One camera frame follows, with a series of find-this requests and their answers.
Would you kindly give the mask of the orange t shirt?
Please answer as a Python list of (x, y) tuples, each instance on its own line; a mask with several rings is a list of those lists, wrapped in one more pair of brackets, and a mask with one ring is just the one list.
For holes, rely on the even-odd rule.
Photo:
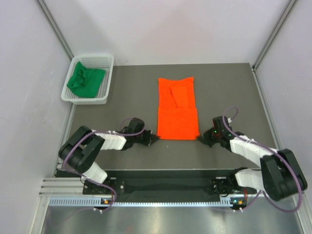
[(194, 78), (158, 79), (157, 135), (164, 140), (196, 140), (199, 136)]

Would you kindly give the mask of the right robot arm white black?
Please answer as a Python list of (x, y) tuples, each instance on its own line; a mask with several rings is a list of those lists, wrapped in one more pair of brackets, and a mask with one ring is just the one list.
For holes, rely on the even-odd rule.
[(226, 179), (228, 188), (233, 193), (239, 193), (247, 187), (264, 191), (272, 200), (280, 201), (308, 187), (307, 180), (291, 150), (265, 149), (245, 134), (233, 132), (226, 117), (213, 118), (213, 127), (199, 135), (197, 139), (209, 147), (219, 144), (259, 167), (258, 169), (241, 167), (231, 171)]

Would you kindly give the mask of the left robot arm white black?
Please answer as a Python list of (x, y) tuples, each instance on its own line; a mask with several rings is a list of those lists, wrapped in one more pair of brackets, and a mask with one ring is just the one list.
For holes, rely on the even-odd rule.
[(100, 151), (125, 151), (135, 144), (151, 146), (160, 137), (145, 129), (143, 120), (133, 117), (126, 119), (128, 125), (119, 131), (96, 131), (80, 126), (58, 152), (62, 168), (84, 178), (99, 193), (114, 193), (108, 174), (96, 163)]

